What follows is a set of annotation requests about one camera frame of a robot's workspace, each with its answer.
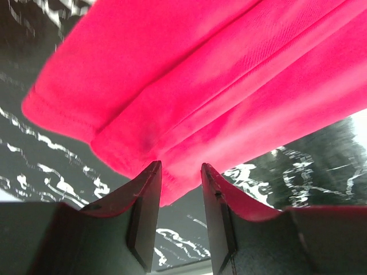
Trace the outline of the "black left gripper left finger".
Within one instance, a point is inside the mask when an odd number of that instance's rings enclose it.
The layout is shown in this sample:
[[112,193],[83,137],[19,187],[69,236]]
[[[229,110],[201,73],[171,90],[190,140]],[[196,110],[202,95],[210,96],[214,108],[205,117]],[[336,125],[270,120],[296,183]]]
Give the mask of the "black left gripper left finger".
[[81,210],[65,203],[1,204],[2,274],[150,273],[162,164]]

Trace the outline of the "red t shirt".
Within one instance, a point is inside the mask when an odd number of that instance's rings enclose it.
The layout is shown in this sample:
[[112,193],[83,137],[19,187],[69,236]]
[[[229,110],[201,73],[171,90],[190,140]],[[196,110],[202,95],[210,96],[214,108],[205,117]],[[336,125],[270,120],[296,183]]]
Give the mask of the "red t shirt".
[[365,1],[97,1],[22,102],[161,206],[365,108]]

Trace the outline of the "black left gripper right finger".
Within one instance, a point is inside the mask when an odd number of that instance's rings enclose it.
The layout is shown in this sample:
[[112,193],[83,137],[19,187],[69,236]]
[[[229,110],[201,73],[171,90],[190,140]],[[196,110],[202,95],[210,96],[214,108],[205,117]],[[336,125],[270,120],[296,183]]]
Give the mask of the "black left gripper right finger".
[[365,274],[366,207],[279,211],[201,168],[214,274]]

